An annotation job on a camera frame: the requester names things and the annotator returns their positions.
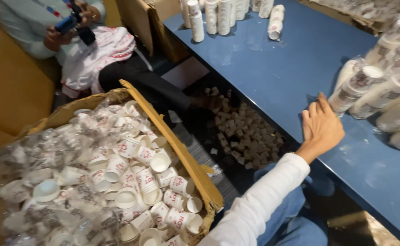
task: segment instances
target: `blue tabletop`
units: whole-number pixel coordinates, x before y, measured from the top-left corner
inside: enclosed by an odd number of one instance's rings
[[[192,41],[181,14],[164,25],[197,57],[229,81],[262,115],[295,141],[303,141],[301,111],[318,92],[332,93],[346,60],[364,55],[377,41],[372,35],[312,10],[294,0],[285,6],[282,41],[267,36],[268,19],[249,12],[226,37]],[[204,29],[206,22],[203,15]],[[319,157],[358,204],[400,239],[400,151],[389,147],[368,120],[342,118],[346,135]]]

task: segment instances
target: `blue jeans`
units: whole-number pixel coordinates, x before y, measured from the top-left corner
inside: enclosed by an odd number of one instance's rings
[[[275,163],[255,172],[255,182],[275,167]],[[265,232],[258,237],[258,246],[326,246],[326,224],[304,208],[305,197],[299,186],[292,190],[266,222]]]

